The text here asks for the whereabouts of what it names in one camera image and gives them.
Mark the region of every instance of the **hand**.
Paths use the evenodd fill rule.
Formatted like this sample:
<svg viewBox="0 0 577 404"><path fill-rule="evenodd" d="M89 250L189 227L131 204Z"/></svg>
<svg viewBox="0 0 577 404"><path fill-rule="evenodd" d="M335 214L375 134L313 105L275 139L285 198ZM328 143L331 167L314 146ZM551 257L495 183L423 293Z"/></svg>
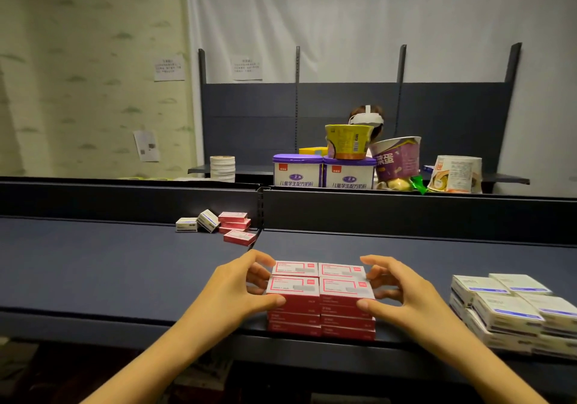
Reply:
<svg viewBox="0 0 577 404"><path fill-rule="evenodd" d="M178 320L174 327L184 330L184 335L194 335L196 343L200 342L200 353L233 332L251 314L286 302L278 294L263 295L270 272L261 263L275 265L270 255L251 249L217 267L198 298ZM247 282L256 287L247 286Z"/></svg>
<svg viewBox="0 0 577 404"><path fill-rule="evenodd" d="M405 330L422 347L450 363L463 344L476 339L451 311L433 284L413 269L392 257L368 255L361 257L373 264L367 273L377 299L390 298L402 306L387 305L374 299L360 299L357 306ZM380 289L396 286L395 289Z"/></svg>

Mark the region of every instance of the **person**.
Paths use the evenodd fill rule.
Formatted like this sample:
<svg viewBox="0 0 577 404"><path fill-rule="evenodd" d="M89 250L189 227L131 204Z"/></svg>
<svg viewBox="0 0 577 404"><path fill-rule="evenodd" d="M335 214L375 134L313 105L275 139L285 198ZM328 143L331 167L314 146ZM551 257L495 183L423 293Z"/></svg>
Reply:
<svg viewBox="0 0 577 404"><path fill-rule="evenodd" d="M371 144L376 142L383 132L384 126L383 109L378 105L359 106L349 114L349 124L367 124L373 127L371 132ZM371 150L367 150L368 157L372 158Z"/></svg>
<svg viewBox="0 0 577 404"><path fill-rule="evenodd" d="M361 261L372 266L367 278L375 297L401 303L394 306L360 299L361 310L404 329L415 342L461 372L487 403L546 403L465 327L433 284L392 257L368 255ZM244 319L285 303L281 295L263 295L270 276L263 266L274 264L270 255L252 249L217 267L182 317L83 403L154 403L180 371Z"/></svg>

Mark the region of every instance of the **paper notice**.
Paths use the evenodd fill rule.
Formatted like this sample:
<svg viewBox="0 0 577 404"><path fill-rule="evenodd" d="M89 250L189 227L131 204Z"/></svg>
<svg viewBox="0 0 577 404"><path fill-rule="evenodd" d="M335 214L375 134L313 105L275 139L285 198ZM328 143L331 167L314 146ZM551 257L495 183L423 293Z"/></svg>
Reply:
<svg viewBox="0 0 577 404"><path fill-rule="evenodd" d="M233 55L230 66L233 80L263 80L260 57Z"/></svg>
<svg viewBox="0 0 577 404"><path fill-rule="evenodd" d="M154 62L154 81L185 80L184 58L180 55L164 57Z"/></svg>
<svg viewBox="0 0 577 404"><path fill-rule="evenodd" d="M158 162L160 161L160 151L156 144L156 137L151 130L135 130L134 140L136 142L136 150L139 152L139 157L142 162Z"/></svg>

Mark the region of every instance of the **right hand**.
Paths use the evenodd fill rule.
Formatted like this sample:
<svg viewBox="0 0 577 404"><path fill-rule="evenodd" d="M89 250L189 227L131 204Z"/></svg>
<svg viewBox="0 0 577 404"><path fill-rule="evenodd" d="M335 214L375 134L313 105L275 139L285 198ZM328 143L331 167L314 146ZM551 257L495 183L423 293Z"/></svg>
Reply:
<svg viewBox="0 0 577 404"><path fill-rule="evenodd" d="M422 347L450 362L458 348L468 345L472 333L451 311L433 284L393 257L367 255L365 264L373 265L366 277L377 299L390 298L401 306L360 299L357 307L405 330ZM395 286L395 289L381 289Z"/></svg>

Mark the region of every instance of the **wall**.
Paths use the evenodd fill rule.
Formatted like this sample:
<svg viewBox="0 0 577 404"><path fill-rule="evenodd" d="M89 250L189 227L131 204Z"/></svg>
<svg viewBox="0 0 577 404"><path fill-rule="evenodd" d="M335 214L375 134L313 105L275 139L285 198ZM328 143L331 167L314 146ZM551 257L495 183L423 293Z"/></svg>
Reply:
<svg viewBox="0 0 577 404"><path fill-rule="evenodd" d="M194 47L207 77L230 82L229 57L258 52L264 82L503 81L523 52L499 171L531 179L501 191L577 196L577 0L192 0Z"/></svg>
<svg viewBox="0 0 577 404"><path fill-rule="evenodd" d="M175 177L196 164L190 82L155 83L152 66L158 57L189 58L184 0L20 1L8 26L23 27L17 42L29 56L13 50L2 29L0 65L5 79L34 76L36 91L26 96L42 126L28 124L25 133L47 142L53 175ZM14 119L29 113L8 97ZM139 129L156 132L161 162L140 162L132 134Z"/></svg>

